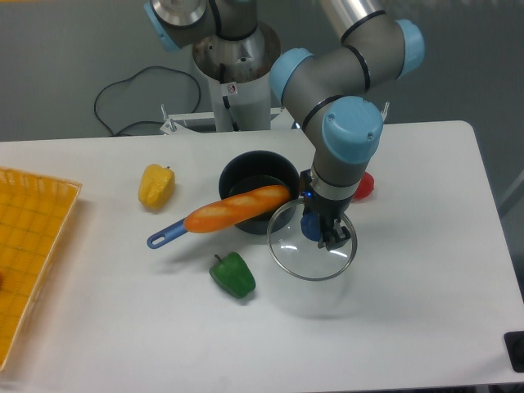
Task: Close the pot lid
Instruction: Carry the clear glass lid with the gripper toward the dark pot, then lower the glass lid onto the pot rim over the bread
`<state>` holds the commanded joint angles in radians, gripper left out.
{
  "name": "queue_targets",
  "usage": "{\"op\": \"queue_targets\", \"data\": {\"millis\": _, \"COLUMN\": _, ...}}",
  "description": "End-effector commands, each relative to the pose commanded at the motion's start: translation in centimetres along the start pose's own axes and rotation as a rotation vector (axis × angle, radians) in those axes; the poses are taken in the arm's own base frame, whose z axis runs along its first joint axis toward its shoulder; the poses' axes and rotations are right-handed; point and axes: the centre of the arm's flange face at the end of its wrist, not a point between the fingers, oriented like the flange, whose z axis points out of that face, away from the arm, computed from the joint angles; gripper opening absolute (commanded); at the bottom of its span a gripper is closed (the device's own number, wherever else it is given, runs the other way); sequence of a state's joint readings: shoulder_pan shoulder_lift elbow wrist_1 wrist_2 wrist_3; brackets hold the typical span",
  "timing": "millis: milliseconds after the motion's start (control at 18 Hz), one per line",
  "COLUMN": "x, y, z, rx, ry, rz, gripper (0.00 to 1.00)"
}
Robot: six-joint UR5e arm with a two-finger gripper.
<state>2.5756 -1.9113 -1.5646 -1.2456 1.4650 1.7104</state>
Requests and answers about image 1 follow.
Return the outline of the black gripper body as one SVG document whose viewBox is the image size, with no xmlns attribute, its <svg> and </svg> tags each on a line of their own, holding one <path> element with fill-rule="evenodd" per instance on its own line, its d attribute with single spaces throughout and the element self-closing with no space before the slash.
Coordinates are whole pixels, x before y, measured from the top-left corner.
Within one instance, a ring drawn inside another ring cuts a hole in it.
<svg viewBox="0 0 524 393">
<path fill-rule="evenodd" d="M 353 197 L 353 187 L 338 187 L 324 181 L 314 169 L 300 173 L 300 195 L 305 207 L 330 228 L 340 221 Z"/>
</svg>

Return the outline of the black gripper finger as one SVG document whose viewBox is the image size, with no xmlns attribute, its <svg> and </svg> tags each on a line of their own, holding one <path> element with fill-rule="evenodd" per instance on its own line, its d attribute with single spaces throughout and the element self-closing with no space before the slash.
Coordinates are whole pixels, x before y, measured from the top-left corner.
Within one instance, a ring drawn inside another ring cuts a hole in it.
<svg viewBox="0 0 524 393">
<path fill-rule="evenodd" d="M 350 230 L 343 220 L 335 220 L 330 232 L 331 245 L 345 245 L 350 240 Z"/>
<path fill-rule="evenodd" d="M 332 229 L 325 223 L 319 224 L 318 248 L 329 250 L 332 240 Z"/>
</svg>

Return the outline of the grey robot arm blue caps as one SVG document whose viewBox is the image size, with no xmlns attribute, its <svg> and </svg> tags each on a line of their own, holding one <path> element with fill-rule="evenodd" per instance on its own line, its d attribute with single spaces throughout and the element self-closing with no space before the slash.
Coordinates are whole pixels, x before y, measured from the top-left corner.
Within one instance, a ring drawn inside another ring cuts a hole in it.
<svg viewBox="0 0 524 393">
<path fill-rule="evenodd" d="M 342 215 L 376 152 L 382 113 L 363 95 L 415 70 L 425 56 L 421 30 L 393 20 L 377 1 L 324 1 L 341 46 L 316 57 L 282 51 L 254 1 L 148 1 L 144 10 L 165 49 L 192 49 L 207 78 L 219 131 L 266 129 L 279 100 L 314 146 L 302 175 L 304 212 L 314 239 L 333 250 L 350 239 Z"/>
</svg>

